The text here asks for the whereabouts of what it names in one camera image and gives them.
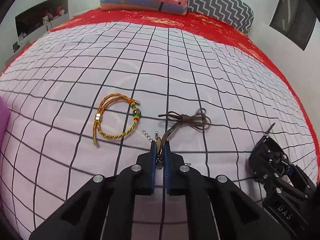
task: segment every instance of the tied brown cord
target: tied brown cord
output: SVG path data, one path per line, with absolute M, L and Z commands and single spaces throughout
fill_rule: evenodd
M 169 121 L 176 122 L 167 132 L 163 135 L 161 139 L 160 149 L 157 156 L 157 168 L 160 169 L 163 166 L 164 156 L 163 156 L 163 146 L 164 143 L 167 141 L 167 138 L 173 131 L 179 126 L 184 123 L 190 125 L 192 128 L 204 131 L 207 130 L 211 126 L 211 119 L 207 117 L 206 109 L 201 108 L 199 109 L 195 115 L 189 116 L 187 114 L 178 114 L 174 111 L 169 111 L 167 114 L 160 114 L 159 117 L 167 117 Z

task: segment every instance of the orange and yellow braided bracelet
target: orange and yellow braided bracelet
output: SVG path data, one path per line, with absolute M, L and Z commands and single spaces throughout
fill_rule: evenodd
M 118 100 L 126 100 L 126 101 L 129 102 L 130 106 L 133 109 L 133 112 L 132 112 L 132 114 L 133 114 L 133 124 L 127 131 L 123 132 L 122 134 L 119 134 L 119 135 L 106 134 L 101 129 L 101 121 L 102 121 L 103 112 L 105 111 L 105 109 L 110 104 L 112 104 L 113 102 L 118 101 Z M 136 125 L 137 125 L 137 123 L 138 123 L 138 121 L 139 121 L 139 119 L 141 117 L 141 111 L 140 111 L 140 109 L 136 108 L 136 104 L 139 105 L 140 102 L 136 101 L 136 100 L 134 100 L 132 98 L 126 97 L 125 95 L 122 95 L 122 94 L 117 94 L 117 93 L 116 94 L 110 94 L 107 97 L 105 97 L 101 101 L 101 103 L 100 103 L 100 105 L 98 107 L 97 114 L 95 116 L 95 120 L 94 120 L 94 123 L 93 123 L 93 144 L 97 146 L 97 130 L 99 131 L 99 133 L 104 138 L 109 138 L 109 139 L 118 139 L 118 138 L 126 136 L 130 132 L 132 132 L 133 129 L 136 127 Z

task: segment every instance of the bolt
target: bolt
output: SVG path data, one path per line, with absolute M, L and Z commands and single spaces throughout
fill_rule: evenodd
M 225 183 L 228 181 L 228 178 L 224 175 L 220 175 L 220 176 L 218 176 L 218 181 L 221 183 Z
M 133 166 L 131 167 L 131 170 L 132 170 L 132 171 L 135 171 L 135 172 L 140 171 L 140 170 L 141 170 L 141 166 L 138 165 L 138 164 L 135 164 L 135 165 L 133 165 Z
M 102 175 L 96 175 L 93 177 L 93 181 L 96 183 L 99 183 L 103 180 L 103 176 Z
M 182 171 L 182 172 L 188 172 L 189 170 L 190 170 L 190 168 L 186 165 L 180 166 L 180 171 Z

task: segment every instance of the green bead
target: green bead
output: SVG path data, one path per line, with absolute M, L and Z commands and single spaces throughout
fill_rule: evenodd
M 136 109 L 136 110 L 133 110 L 133 112 L 132 112 L 132 114 L 134 115 L 134 116 L 137 116 L 137 117 L 141 117 L 141 111 L 140 111 L 140 109 Z

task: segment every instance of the window frame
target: window frame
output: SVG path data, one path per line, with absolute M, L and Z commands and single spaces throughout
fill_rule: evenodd
M 270 25 L 269 25 L 271 28 L 275 29 L 276 31 L 278 31 L 281 34 L 283 34 L 284 36 L 286 36 L 290 41 L 292 41 L 292 40 L 288 37 L 288 35 L 290 33 L 291 27 L 292 27 L 292 25 L 293 25 L 293 23 L 295 21 L 296 16 L 297 16 L 297 12 L 298 12 L 298 9 L 299 9 L 300 1 L 301 0 L 298 0 L 298 4 L 297 4 L 297 6 L 295 8 L 295 11 L 294 11 L 294 13 L 292 15 L 292 20 L 290 22 L 290 25 L 289 25 L 289 28 L 288 28 L 287 31 L 285 31 L 284 29 L 279 28 L 277 25 L 275 25 L 275 21 L 278 18 L 279 14 L 280 14 L 280 11 L 281 11 L 281 7 L 283 5 L 283 0 L 279 0 L 278 1 L 277 7 L 276 7 L 276 11 L 275 11 L 275 13 L 273 15 L 273 18 L 272 18 L 272 20 L 270 22 Z M 311 35 L 313 33 L 313 29 L 315 28 L 315 25 L 316 25 L 316 19 L 317 19 L 317 17 L 315 17 L 315 19 L 314 19 L 314 23 L 312 25 L 311 31 L 310 31 L 310 33 L 308 35 L 308 38 L 307 38 L 306 42 L 303 42 L 304 44 L 301 44 L 302 42 L 299 42 L 299 44 L 297 44 L 296 42 L 292 41 L 293 43 L 295 43 L 302 50 L 305 50 L 307 44 L 309 43 L 309 40 L 310 40 Z

